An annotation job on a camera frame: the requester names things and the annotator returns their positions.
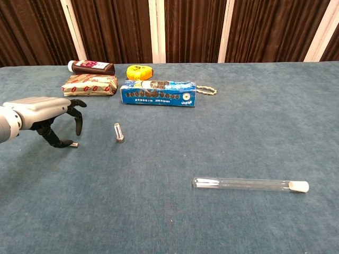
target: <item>white bottle cap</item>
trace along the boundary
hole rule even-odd
[[[296,191],[296,192],[308,192],[309,190],[309,185],[308,182],[306,181],[290,181],[288,183],[288,187],[290,188],[291,191]]]
[[[68,62],[67,67],[68,67],[68,70],[69,70],[70,72],[74,72],[73,69],[72,69],[72,65],[73,65],[74,62],[75,62],[74,60]]]

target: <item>blue box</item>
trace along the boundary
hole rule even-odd
[[[195,106],[195,83],[188,81],[126,80],[120,94],[127,104]]]

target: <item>robotic arm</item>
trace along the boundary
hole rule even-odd
[[[67,113],[75,118],[75,132],[79,136],[83,118],[75,106],[87,105],[80,99],[55,97],[30,97],[6,102],[0,106],[0,143],[18,136],[20,130],[33,130],[43,136],[51,146],[67,147],[73,141],[59,140],[51,125],[56,117]]]

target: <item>brown bottle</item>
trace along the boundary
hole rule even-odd
[[[98,74],[111,75],[115,74],[114,64],[108,62],[97,62],[89,60],[69,61],[68,69],[75,74]]]

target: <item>brown curtain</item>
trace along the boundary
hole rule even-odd
[[[65,65],[77,58],[60,0],[0,1],[0,65]]]
[[[321,61],[339,61],[339,25],[335,29]]]
[[[152,62],[148,0],[72,0],[87,58]]]
[[[226,0],[165,0],[167,62],[217,62]]]
[[[303,61],[329,0],[236,0],[225,62]]]

